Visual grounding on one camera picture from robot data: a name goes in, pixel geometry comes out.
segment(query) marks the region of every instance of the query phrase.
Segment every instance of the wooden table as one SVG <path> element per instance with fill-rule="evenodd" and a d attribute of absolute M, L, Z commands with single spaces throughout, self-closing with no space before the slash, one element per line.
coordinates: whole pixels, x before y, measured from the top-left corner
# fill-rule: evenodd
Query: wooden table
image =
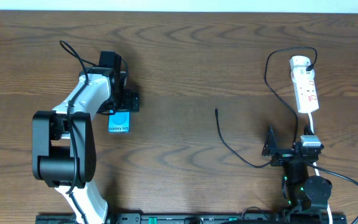
<path fill-rule="evenodd" d="M 71 213 L 54 189 L 31 172 L 32 116 L 62 102 L 77 84 L 80 64 L 60 39 L 97 62 L 115 50 L 128 62 L 128 88 L 140 91 L 140 113 L 129 134 L 109 134 L 108 118 L 93 121 L 98 154 L 95 181 L 114 207 L 145 213 L 276 210 L 279 167 L 253 169 L 272 124 L 291 144 L 293 115 L 263 81 L 270 52 L 310 45 L 320 109 L 316 133 L 326 148 L 319 165 L 358 180 L 358 15 L 150 12 L 0 11 L 0 223 L 33 223 L 39 213 Z M 268 80 L 296 107 L 291 56 L 275 55 Z M 300 131 L 308 124 L 299 114 Z M 349 223 L 358 214 L 358 187 L 333 183 L 329 200 Z"/>

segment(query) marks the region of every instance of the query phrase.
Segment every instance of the small blue box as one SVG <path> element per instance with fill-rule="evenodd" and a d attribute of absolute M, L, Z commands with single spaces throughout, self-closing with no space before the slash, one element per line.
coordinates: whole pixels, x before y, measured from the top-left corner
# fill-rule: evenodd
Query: small blue box
<path fill-rule="evenodd" d="M 127 133 L 129 132 L 129 121 L 131 112 L 117 112 L 109 116 L 110 133 Z"/>

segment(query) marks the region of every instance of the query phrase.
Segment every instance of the white power strip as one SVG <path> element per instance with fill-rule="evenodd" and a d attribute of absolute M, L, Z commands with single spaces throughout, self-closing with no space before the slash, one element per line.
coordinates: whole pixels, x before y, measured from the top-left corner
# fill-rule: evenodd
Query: white power strip
<path fill-rule="evenodd" d="M 314 85 L 314 70 L 306 71 L 310 64 L 310 59 L 305 56 L 297 55 L 290 60 L 291 79 L 299 113 L 311 113 L 319 108 Z"/>

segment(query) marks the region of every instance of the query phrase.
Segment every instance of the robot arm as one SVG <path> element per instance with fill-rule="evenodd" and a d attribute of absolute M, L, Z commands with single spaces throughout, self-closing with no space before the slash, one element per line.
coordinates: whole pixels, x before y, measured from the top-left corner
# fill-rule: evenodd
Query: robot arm
<path fill-rule="evenodd" d="M 106 221 L 108 203 L 100 196 L 92 180 L 96 170 L 96 150 L 91 121 L 99 111 L 138 112 L 139 96 L 124 90 L 126 72 L 121 72 L 121 57 L 114 52 L 101 52 L 98 67 L 87 68 L 88 84 L 82 71 L 79 82 L 68 97 L 51 111 L 38 111 L 33 117 L 32 170 L 34 177 L 44 180 L 61 193 L 74 212 L 77 223 L 100 224 Z M 73 145 L 54 146 L 52 140 L 71 139 L 67 107 L 78 94 L 70 111 L 73 123 L 77 170 Z M 67 194 L 78 172 L 72 193 Z"/>

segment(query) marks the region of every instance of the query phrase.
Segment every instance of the white backdrop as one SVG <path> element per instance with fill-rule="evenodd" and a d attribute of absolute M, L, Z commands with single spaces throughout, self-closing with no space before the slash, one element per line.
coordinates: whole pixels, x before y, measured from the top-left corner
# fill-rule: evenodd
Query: white backdrop
<path fill-rule="evenodd" d="M 0 9 L 358 13 L 358 0 L 0 0 Z"/>

